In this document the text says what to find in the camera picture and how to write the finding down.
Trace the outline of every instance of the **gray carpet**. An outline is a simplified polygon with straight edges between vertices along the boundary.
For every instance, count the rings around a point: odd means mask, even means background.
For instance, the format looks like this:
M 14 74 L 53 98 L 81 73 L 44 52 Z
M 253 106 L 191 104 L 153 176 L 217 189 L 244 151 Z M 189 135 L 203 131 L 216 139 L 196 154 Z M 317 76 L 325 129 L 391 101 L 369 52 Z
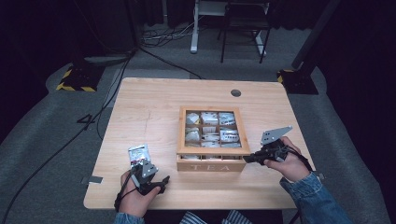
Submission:
M 290 68 L 309 31 L 283 29 L 271 33 L 267 56 L 259 64 L 252 48 L 229 47 L 220 63 L 217 30 L 200 33 L 197 54 L 190 54 L 189 36 L 160 47 L 147 49 L 166 60 L 207 79 L 276 81 L 276 71 Z M 97 92 L 56 91 L 69 64 L 47 81 L 49 95 L 24 116 L 0 146 L 0 217 L 22 183 L 82 127 L 78 119 L 95 115 L 102 107 L 120 65 L 108 67 Z M 155 71 L 170 77 L 179 70 L 139 50 L 127 66 L 126 76 Z M 314 79 L 319 95 L 289 95 L 297 120 L 317 169 L 327 177 L 324 185 L 346 209 L 354 223 L 389 223 L 378 183 L 361 161 L 347 131 L 326 95 L 326 81 L 319 70 Z M 17 198 L 7 223 L 111 223 L 110 210 L 89 210 L 83 206 L 86 186 L 83 176 L 92 173 L 112 107 L 91 124 L 68 147 L 29 182 Z M 283 211 L 288 223 L 295 211 Z

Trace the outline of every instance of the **person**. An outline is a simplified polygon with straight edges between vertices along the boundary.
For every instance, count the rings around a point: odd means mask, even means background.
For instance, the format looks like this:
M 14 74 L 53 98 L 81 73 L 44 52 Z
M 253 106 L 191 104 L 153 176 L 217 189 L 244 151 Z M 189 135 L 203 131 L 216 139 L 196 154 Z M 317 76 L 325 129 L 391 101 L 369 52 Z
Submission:
M 288 137 L 281 137 L 281 140 L 286 146 L 301 154 L 301 150 Z M 308 171 L 296 155 L 289 153 L 283 162 L 266 160 L 264 164 L 283 175 L 279 183 L 293 199 L 303 223 L 352 223 L 330 192 L 313 172 Z M 128 174 L 129 172 L 126 172 L 121 176 L 121 184 L 125 182 Z M 129 180 L 123 193 L 133 189 L 135 189 L 134 182 Z M 120 203 L 120 210 L 116 214 L 114 223 L 145 223 L 143 216 L 159 191 L 160 188 L 157 187 L 145 196 L 137 190 L 126 195 Z

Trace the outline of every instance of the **denim sleeve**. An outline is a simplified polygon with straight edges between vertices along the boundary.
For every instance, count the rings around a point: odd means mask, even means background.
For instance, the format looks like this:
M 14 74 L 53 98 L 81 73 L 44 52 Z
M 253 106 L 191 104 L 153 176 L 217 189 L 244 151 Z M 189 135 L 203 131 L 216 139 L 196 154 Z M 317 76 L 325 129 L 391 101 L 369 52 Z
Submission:
M 352 223 L 314 173 L 295 183 L 282 178 L 280 185 L 294 200 L 303 223 Z
M 114 224 L 145 224 L 142 217 L 134 217 L 126 213 L 117 213 Z

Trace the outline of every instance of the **wooden table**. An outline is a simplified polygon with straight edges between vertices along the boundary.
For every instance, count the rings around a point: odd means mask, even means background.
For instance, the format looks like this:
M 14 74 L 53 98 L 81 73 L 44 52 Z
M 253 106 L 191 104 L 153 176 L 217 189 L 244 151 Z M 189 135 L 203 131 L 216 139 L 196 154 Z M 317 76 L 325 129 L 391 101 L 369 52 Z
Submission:
M 231 90 L 240 90 L 234 97 Z M 115 103 L 84 205 L 112 209 L 120 176 L 130 167 L 128 148 L 148 144 L 151 161 L 160 171 L 154 181 L 170 175 L 166 192 L 150 209 L 287 209 L 294 208 L 279 186 L 281 174 L 247 164 L 243 172 L 178 172 L 177 135 L 182 105 L 237 106 L 250 151 L 260 150 L 262 132 L 291 125 L 287 133 L 310 161 L 309 152 L 288 96 L 279 83 L 162 78 L 125 78 Z

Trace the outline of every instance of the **chair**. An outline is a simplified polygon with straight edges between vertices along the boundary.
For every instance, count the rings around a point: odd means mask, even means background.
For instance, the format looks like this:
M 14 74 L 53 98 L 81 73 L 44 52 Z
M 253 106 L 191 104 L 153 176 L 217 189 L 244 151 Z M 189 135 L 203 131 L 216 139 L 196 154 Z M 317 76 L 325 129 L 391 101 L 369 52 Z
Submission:
M 266 31 L 265 39 L 263 43 L 256 41 L 256 38 L 260 38 L 262 31 Z M 260 63 L 265 54 L 265 48 L 267 47 L 268 37 L 271 31 L 271 25 L 267 18 L 265 1 L 235 1 L 229 0 L 225 7 L 224 20 L 222 28 L 218 35 L 218 40 L 223 33 L 222 49 L 221 49 L 221 62 L 224 60 L 224 50 L 226 45 L 241 45 L 238 43 L 227 42 L 227 33 L 229 31 L 238 32 L 250 32 L 252 42 L 250 44 L 242 45 L 255 45 L 261 46 L 260 50 Z

